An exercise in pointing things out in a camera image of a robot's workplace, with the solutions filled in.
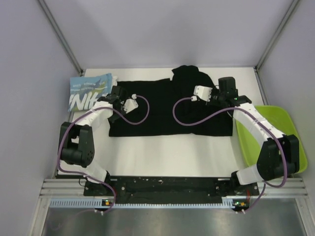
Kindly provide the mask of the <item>black t shirt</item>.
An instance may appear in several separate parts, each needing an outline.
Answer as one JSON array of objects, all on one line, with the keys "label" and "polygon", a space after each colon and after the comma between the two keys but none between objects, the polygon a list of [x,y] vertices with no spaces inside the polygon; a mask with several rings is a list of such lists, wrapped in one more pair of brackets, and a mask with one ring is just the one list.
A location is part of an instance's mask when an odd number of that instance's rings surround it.
[{"label": "black t shirt", "polygon": [[118,85],[129,94],[146,98],[139,99],[139,107],[126,115],[131,122],[143,123],[131,125],[118,119],[110,125],[110,137],[159,136],[175,134],[195,134],[225,137],[233,133],[233,121],[227,113],[221,113],[203,122],[190,126],[220,110],[217,106],[207,105],[204,101],[185,101],[191,97],[195,86],[213,88],[215,84],[209,75],[199,71],[193,65],[182,65],[172,70],[172,79],[157,81],[121,81]]}]

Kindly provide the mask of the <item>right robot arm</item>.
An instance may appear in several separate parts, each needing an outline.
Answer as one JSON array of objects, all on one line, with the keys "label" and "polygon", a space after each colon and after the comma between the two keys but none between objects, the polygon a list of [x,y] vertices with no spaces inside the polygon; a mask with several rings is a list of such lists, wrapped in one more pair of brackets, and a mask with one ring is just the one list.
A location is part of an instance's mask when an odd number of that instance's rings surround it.
[{"label": "right robot arm", "polygon": [[235,78],[220,78],[218,88],[211,90],[209,98],[211,103],[226,108],[228,114],[251,133],[260,147],[256,163],[234,173],[235,179],[229,183],[234,194],[242,194],[248,184],[287,177],[299,171],[298,138],[278,130],[247,96],[239,95]]}]

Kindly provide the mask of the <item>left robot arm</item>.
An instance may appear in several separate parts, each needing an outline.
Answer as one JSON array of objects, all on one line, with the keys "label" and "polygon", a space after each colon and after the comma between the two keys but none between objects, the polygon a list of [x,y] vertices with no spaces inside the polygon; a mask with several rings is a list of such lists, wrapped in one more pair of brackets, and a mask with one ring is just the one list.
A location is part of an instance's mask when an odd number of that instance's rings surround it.
[{"label": "left robot arm", "polygon": [[113,86],[109,94],[101,96],[95,104],[77,118],[74,123],[61,125],[59,140],[59,171],[69,175],[82,175],[95,182],[95,190],[106,195],[112,184],[106,180],[107,171],[96,161],[93,132],[106,120],[111,122],[125,115],[128,92],[120,86]]}]

